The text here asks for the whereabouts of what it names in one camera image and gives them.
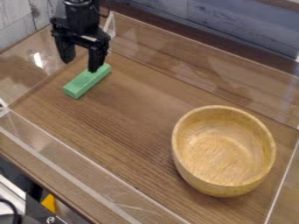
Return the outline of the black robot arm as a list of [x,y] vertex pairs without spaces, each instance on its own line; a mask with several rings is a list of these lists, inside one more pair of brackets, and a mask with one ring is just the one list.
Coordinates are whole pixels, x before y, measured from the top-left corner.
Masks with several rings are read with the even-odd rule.
[[68,64],[76,58],[76,46],[88,50],[88,70],[94,73],[108,56],[109,35],[98,27],[100,0],[58,0],[50,18],[50,35],[61,61]]

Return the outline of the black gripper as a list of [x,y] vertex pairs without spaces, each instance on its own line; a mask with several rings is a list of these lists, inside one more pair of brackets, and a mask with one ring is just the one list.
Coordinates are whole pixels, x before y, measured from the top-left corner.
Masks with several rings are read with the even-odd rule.
[[88,48],[88,70],[94,73],[108,56],[109,35],[98,27],[98,17],[53,17],[50,35],[61,61],[68,64],[76,57],[74,46]]

